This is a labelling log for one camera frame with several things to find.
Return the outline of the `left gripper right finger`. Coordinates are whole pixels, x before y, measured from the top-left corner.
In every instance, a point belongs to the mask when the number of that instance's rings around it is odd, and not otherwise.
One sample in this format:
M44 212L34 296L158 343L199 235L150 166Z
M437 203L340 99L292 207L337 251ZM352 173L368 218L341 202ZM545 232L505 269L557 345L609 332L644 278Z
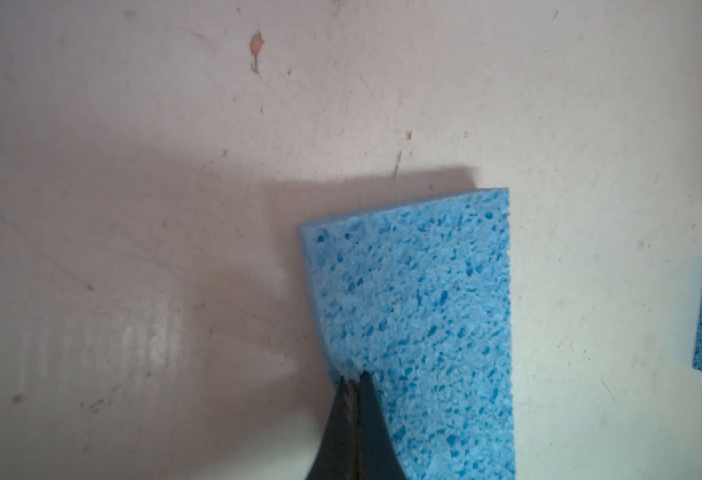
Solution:
M369 372L361 374L357 392L357 478L406 480Z

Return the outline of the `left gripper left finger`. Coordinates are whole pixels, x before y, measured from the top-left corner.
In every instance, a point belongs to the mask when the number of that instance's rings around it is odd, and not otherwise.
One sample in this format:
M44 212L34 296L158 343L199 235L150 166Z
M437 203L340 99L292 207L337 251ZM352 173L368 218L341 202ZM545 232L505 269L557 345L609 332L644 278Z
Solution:
M352 480L357 467L358 391L353 381L338 384L319 449L307 480Z

